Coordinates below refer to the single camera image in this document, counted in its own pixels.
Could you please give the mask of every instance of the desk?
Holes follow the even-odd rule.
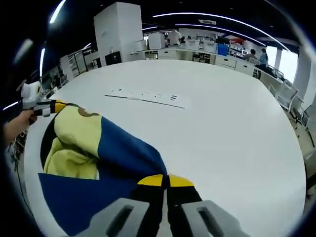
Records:
[[[232,57],[232,56],[223,56],[219,55],[214,52],[207,52],[202,49],[199,50],[191,50],[191,49],[186,49],[185,47],[179,46],[179,47],[169,47],[169,48],[162,48],[162,49],[150,49],[150,50],[143,50],[139,52],[132,52],[131,55],[133,54],[138,54],[138,53],[146,53],[146,52],[157,52],[158,54],[158,59],[178,59],[178,60],[187,60],[187,61],[192,61],[192,56],[193,53],[203,53],[203,54],[208,54],[210,57],[210,64],[217,65],[220,67],[224,68],[229,68],[231,70],[236,70],[241,73],[256,77],[254,73],[255,70],[261,72],[261,78],[260,80],[262,83],[268,88],[270,85],[272,85],[275,89],[279,88],[279,85],[283,83],[279,78],[274,78],[271,75],[267,74],[266,72],[262,71],[261,69],[258,69],[254,66],[254,64],[249,63],[245,60]],[[228,64],[225,64],[223,60],[229,60]]]
[[[181,94],[184,109],[106,97],[112,88]],[[291,124],[259,80],[214,65],[142,60],[102,67],[52,96],[98,112],[154,146],[171,174],[191,180],[239,221],[251,236],[284,236],[303,213],[305,169]],[[43,133],[29,129],[25,181],[30,207],[45,234],[62,234],[41,193],[38,173]]]

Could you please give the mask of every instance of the yellow and blue fabric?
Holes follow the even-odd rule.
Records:
[[[76,106],[66,106],[50,123],[40,155],[45,200],[70,236],[113,201],[129,197],[143,178],[167,173],[154,147]]]

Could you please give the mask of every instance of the white cabinet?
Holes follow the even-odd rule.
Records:
[[[237,61],[236,63],[235,71],[252,76],[254,70],[255,70],[255,67],[248,62]]]
[[[175,50],[158,50],[158,59],[177,59],[177,51]]]
[[[215,65],[235,70],[236,60],[229,59],[226,57],[216,56]]]

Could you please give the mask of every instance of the white pillar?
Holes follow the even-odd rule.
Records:
[[[120,51],[122,62],[145,59],[144,54],[130,55],[132,43],[143,39],[140,6],[116,2],[94,17],[94,31],[101,65],[105,56]]]
[[[276,51],[276,63],[274,65],[274,67],[276,69],[279,69],[280,68],[280,62],[281,62],[281,55],[282,55],[282,50],[281,49],[278,49]]]
[[[316,62],[311,63],[310,79],[308,81],[306,93],[304,96],[304,109],[309,105],[316,106]]]
[[[73,71],[71,70],[68,55],[60,59],[60,66],[61,66],[61,69],[63,70],[64,75],[67,75],[68,81],[71,81],[72,79],[74,79],[74,74],[73,74]]]
[[[294,86],[298,89],[298,96],[304,100],[303,107],[306,106],[305,94],[311,75],[311,59],[305,49],[300,46],[300,53],[297,61],[297,70],[294,78]]]

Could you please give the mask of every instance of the yellow cloth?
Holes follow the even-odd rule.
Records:
[[[56,116],[54,130],[57,137],[47,156],[44,173],[96,179],[101,116],[67,106]]]

